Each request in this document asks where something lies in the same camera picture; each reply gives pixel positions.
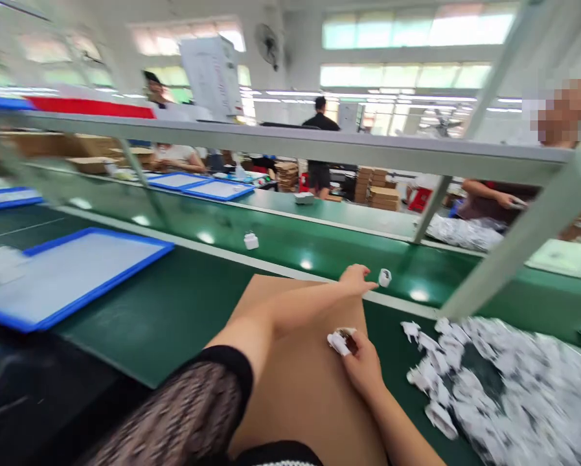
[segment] person's left hand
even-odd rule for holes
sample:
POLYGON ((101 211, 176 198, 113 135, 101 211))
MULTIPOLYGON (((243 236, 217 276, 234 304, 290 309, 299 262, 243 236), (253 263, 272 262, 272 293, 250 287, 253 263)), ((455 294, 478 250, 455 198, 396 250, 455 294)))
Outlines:
POLYGON ((361 296, 379 286, 377 283, 365 281, 369 273, 370 269, 365 265, 349 265, 340 277, 339 282, 344 285, 345 291, 351 296, 361 296))

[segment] cardboard box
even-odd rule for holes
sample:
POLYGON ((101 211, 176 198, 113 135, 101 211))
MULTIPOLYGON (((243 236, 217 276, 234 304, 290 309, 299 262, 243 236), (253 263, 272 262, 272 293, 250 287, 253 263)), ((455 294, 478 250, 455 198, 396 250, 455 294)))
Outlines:
MULTIPOLYGON (((230 322, 279 293, 319 284, 254 275, 230 322)), ((231 458, 252 447, 292 439, 309 445, 325 465, 387 465, 374 418, 349 382, 341 357, 326 341, 338 327, 367 331, 361 298, 344 300, 273 342, 230 443, 231 458)))
POLYGON ((81 173, 88 175, 102 175, 107 173, 105 162, 115 162, 116 160, 109 157, 81 157, 67 159, 81 173))
POLYGON ((397 190, 389 188, 380 188, 374 185, 372 185, 372 187, 370 188, 370 196, 378 197, 380 199, 388 201, 400 200, 400 193, 397 190))

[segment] man in black shirt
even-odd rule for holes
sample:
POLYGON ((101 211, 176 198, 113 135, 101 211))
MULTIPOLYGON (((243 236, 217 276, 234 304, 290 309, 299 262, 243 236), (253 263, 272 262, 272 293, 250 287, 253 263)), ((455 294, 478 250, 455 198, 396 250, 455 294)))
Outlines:
MULTIPOLYGON (((325 131, 339 131, 340 127, 332 119, 325 116, 327 101, 324 97, 316 99, 316 115, 303 123, 303 126, 315 126, 325 131)), ((327 162, 308 160, 308 176, 310 192, 320 199, 329 196, 331 175, 327 162)))

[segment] pile of white wrappers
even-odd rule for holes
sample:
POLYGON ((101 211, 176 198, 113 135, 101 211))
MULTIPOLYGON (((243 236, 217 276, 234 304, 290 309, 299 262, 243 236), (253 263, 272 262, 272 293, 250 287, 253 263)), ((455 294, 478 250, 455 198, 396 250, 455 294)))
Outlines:
POLYGON ((402 325, 426 351, 407 379, 430 397, 426 415, 448 438, 458 435, 453 415, 486 463, 581 465, 581 352, 497 319, 468 318, 460 326, 440 319, 438 342, 414 322, 402 325), (499 370, 499 396, 489 397, 461 367, 471 346, 499 370))
POLYGON ((486 252, 504 238, 492 228, 494 226, 495 222, 491 219, 463 220, 434 216, 426 234, 452 246, 486 252))

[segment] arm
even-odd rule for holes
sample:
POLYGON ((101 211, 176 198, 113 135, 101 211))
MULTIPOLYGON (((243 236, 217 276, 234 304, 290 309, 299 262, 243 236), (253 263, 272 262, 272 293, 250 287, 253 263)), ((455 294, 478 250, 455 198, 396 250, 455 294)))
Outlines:
POLYGON ((353 333, 358 350, 343 362, 355 389, 364 398, 376 420, 387 455, 395 466, 445 466, 422 437, 381 377, 379 356, 372 342, 359 331, 353 333))
POLYGON ((461 185, 466 192, 469 194, 485 197, 487 199, 493 199, 497 201, 503 208, 511 208, 512 204, 515 202, 516 197, 511 194, 506 194, 494 189, 489 188, 487 185, 481 183, 480 181, 467 179, 463 181, 461 185))
POLYGON ((376 288, 376 283, 364 281, 368 273, 368 268, 355 264, 346 269, 339 282, 278 294, 231 320, 207 347, 228 345, 241 351, 251 363, 257 383, 274 338, 309 323, 344 298, 361 296, 376 288))

